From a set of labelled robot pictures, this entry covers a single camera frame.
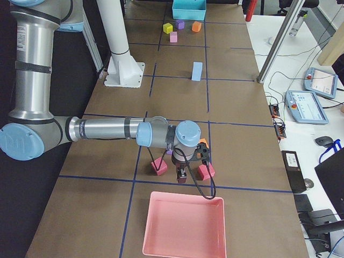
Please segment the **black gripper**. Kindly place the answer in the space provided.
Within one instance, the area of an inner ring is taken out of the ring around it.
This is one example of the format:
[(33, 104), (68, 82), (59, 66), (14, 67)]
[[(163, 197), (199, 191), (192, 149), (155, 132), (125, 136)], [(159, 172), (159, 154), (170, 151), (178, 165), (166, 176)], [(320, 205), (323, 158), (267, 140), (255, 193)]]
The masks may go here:
[(187, 180), (187, 174), (185, 168), (187, 167), (187, 161), (189, 161), (194, 155), (194, 151), (186, 151), (185, 149), (173, 149), (172, 162), (176, 166), (177, 182), (179, 184), (185, 183)]

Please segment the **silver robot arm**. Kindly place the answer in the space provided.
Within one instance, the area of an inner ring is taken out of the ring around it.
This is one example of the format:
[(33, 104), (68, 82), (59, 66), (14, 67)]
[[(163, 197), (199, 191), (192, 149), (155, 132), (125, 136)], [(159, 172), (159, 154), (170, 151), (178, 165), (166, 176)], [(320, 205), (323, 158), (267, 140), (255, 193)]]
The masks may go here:
[(82, 1), (11, 1), (17, 21), (15, 108), (1, 128), (1, 150), (27, 161), (66, 142), (82, 139), (135, 139), (139, 146), (172, 152), (178, 183), (191, 175), (190, 162), (201, 149), (193, 121), (171, 125), (164, 117), (80, 119), (49, 111), (54, 32), (81, 32)]

